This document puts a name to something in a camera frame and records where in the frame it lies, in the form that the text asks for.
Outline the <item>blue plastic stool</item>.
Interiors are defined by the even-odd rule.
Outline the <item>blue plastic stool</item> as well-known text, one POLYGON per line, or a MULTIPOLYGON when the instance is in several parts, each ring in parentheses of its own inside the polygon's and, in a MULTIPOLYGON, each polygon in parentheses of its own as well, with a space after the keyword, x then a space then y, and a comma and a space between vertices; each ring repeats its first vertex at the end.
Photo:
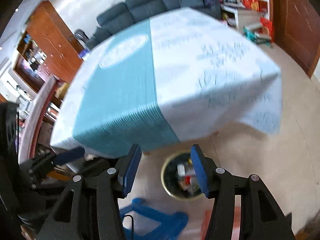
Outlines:
POLYGON ((125 217, 131 218, 131 229, 123 227, 126 239, 178 239, 189 220, 188 215, 183 212, 169 215, 155 210, 145 205, 143 198, 135 198, 130 205, 121 208, 120 217, 121 220, 124 220, 125 217), (158 226, 144 235, 137 234, 137 219, 130 214, 131 212, 157 222, 158 226))

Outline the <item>teal and white tablecloth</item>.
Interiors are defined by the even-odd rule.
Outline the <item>teal and white tablecloth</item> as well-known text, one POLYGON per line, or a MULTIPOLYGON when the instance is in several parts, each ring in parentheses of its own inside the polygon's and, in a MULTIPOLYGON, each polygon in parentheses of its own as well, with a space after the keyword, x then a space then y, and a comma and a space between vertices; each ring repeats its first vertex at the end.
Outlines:
POLYGON ((277 133, 280 68, 256 44, 194 9, 134 24, 89 52, 50 146, 108 158, 204 138, 230 122, 277 133))

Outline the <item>red paper bag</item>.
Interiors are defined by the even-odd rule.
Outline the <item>red paper bag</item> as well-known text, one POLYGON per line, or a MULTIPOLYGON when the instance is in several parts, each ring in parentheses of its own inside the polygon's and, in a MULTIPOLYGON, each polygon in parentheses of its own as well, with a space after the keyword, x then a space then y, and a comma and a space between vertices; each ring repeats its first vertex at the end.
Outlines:
POLYGON ((274 41, 274 26, 272 21, 261 17, 260 18, 260 23, 263 25, 261 28, 261 33, 264 35, 268 35, 271 37, 271 41, 274 41))

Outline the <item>teal stepper machine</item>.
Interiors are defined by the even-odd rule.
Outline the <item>teal stepper machine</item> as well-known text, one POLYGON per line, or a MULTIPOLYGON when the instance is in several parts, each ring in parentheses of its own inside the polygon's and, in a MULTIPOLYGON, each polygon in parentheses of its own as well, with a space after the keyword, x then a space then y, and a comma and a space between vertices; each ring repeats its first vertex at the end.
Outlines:
POLYGON ((244 36, 255 44, 265 44, 268 47, 272 47, 272 37, 263 33, 262 23, 253 23, 246 25, 243 28, 244 36))

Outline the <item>red gift box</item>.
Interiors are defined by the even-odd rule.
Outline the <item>red gift box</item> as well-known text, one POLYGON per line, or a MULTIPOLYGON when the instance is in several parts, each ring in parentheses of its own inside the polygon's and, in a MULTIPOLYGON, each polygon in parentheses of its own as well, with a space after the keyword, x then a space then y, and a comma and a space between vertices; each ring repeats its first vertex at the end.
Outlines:
POLYGON ((242 4, 245 8, 251 9, 257 12, 267 12, 268 3, 263 0, 242 0, 242 4))

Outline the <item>brown wooden door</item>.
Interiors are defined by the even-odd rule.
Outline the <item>brown wooden door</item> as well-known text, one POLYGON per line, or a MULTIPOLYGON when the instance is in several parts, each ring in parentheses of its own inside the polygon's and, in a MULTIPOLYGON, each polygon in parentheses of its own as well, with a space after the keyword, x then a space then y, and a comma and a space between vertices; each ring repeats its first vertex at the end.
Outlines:
POLYGON ((319 61, 319 15, 309 0, 269 0, 275 43, 312 77, 319 61))

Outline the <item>brown wooden cabinet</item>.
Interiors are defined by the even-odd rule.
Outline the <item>brown wooden cabinet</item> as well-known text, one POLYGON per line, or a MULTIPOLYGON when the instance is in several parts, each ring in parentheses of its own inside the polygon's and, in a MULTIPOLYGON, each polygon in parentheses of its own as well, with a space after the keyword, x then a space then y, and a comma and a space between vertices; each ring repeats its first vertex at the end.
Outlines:
POLYGON ((35 93, 51 75, 71 83, 82 64, 83 49, 53 5, 43 1, 27 21, 14 73, 35 93))

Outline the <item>dark blue sofa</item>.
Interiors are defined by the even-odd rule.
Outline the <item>dark blue sofa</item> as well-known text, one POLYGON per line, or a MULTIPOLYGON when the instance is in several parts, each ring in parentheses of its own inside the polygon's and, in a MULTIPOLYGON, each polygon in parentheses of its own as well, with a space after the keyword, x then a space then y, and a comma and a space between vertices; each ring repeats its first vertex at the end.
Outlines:
POLYGON ((118 32, 167 11, 190 7, 217 20, 221 20, 220 0, 126 0, 97 16, 98 27, 86 42, 92 50, 118 32))

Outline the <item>round yellow-rimmed trash bin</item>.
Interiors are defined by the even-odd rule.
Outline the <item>round yellow-rimmed trash bin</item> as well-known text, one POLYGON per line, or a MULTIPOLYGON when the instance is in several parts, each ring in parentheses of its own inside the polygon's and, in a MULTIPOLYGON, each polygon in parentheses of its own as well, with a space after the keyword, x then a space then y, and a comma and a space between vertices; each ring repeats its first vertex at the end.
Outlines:
POLYGON ((189 151, 169 156, 161 169, 161 183, 168 195, 180 201, 193 201, 202 192, 189 151))

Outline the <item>white side table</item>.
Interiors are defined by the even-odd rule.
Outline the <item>white side table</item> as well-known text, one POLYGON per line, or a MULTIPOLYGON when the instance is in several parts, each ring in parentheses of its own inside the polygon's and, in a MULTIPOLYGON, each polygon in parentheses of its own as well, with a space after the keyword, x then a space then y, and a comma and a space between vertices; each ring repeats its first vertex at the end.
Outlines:
POLYGON ((221 5, 221 14, 227 24, 240 33, 243 32, 245 26, 258 23, 264 15, 263 12, 228 6, 226 4, 221 5))

